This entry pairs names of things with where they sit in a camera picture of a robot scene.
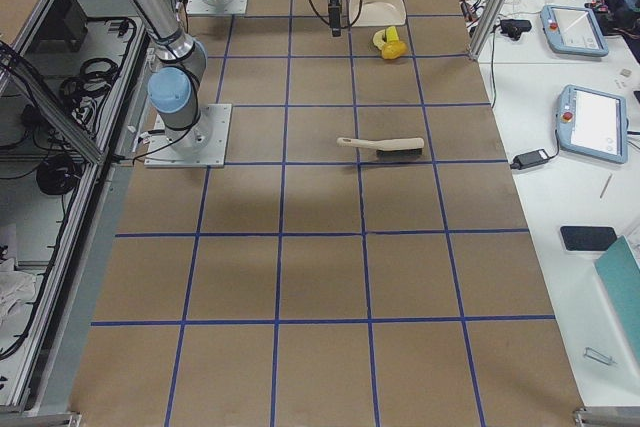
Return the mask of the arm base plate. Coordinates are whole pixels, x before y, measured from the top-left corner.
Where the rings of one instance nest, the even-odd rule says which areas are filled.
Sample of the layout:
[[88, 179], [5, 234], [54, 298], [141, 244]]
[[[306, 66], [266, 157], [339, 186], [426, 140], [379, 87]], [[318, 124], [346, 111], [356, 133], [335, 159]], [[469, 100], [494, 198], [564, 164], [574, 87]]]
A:
[[194, 17], [245, 15], [248, 0], [189, 0], [187, 14]]
[[166, 130], [159, 114], [154, 128], [164, 133], [153, 136], [148, 144], [152, 151], [144, 157], [149, 168], [222, 168], [225, 165], [226, 148], [231, 124], [231, 104], [200, 104], [199, 122], [185, 138], [175, 144], [180, 134]]

